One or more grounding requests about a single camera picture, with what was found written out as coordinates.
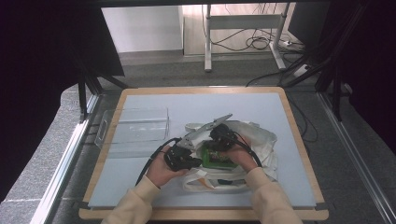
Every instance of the white wall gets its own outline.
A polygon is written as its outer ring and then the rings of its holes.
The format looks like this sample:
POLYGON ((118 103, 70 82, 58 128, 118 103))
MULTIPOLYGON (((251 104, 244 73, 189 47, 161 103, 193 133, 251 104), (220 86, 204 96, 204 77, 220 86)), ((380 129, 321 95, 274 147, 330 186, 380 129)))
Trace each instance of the white wall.
POLYGON ((181 7, 102 8, 117 52, 183 49, 181 7))

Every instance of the human hand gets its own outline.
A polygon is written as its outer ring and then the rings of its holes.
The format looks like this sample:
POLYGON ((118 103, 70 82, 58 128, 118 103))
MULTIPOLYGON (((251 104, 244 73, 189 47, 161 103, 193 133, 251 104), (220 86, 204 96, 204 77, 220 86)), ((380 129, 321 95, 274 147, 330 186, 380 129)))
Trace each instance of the human hand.
MULTIPOLYGON (((243 144, 247 144, 250 147, 250 139, 246 138, 245 136, 238 136, 238 141, 243 144)), ((235 144, 224 153, 230 158, 231 161, 240 165, 247 173, 252 169, 258 167, 250 154, 248 154, 248 152, 244 148, 237 144, 235 144)))
POLYGON ((172 178, 182 176, 189 171, 185 169, 174 172, 168 167, 165 160, 163 159, 163 154, 169 150, 169 148, 169 146, 166 146, 163 148, 163 150, 161 150, 161 152, 151 163, 150 167, 148 168, 148 172, 146 173, 146 177, 151 180, 151 182, 157 186, 157 188, 160 188, 172 178))

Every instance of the beige sleeve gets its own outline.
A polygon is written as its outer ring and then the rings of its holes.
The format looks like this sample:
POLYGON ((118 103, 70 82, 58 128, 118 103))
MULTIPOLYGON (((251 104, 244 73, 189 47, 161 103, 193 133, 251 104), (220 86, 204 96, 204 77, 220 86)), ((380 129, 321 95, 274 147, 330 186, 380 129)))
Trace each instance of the beige sleeve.
POLYGON ((129 189, 102 224, 140 224, 151 217, 151 203, 160 190, 144 175, 140 183, 129 189))
POLYGON ((261 167, 251 170, 246 181, 253 191, 253 210, 262 224, 303 223, 292 209, 286 193, 277 183, 268 179, 261 167))

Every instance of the black curtain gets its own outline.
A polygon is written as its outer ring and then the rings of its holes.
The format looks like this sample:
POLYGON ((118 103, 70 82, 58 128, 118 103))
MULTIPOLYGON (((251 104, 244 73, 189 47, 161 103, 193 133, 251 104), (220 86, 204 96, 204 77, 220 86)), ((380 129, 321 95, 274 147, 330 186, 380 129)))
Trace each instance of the black curtain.
POLYGON ((396 154, 396 14, 391 6, 390 1, 370 2, 343 50, 339 71, 353 90, 350 103, 396 154))
POLYGON ((84 75, 78 62, 110 76, 123 71, 99 7, 7 1, 0 29, 3 201, 51 125, 62 92, 84 75))

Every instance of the wooden frame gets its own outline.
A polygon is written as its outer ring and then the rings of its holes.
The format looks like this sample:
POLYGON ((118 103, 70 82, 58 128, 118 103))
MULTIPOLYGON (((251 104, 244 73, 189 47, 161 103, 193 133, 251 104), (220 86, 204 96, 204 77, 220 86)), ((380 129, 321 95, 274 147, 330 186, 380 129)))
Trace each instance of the wooden frame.
MULTIPOLYGON (((306 154, 303 139, 300 136, 294 116, 283 89, 279 87, 175 87, 175 88, 141 88, 124 90, 120 96, 117 110, 122 110, 128 95, 149 95, 149 94, 200 94, 200 93, 266 93, 276 92, 279 94, 282 105, 285 109, 291 131, 303 161, 309 183, 314 192, 317 205, 325 204, 323 195, 320 191, 311 162, 306 154)), ((115 127, 120 118, 120 114, 115 114, 107 132, 107 137, 112 139, 115 127)), ((99 155, 98 161, 94 168, 90 184, 87 188, 83 202, 88 202, 92 196, 96 183, 99 180, 103 170, 109 145, 104 145, 99 155)), ((321 210, 317 208, 295 210, 302 220, 325 220, 329 216, 327 208, 321 210)), ((102 219, 106 217, 111 210, 88 210, 80 209, 79 216, 84 219, 102 219)), ((251 209, 153 209, 151 220, 258 220, 251 209)))

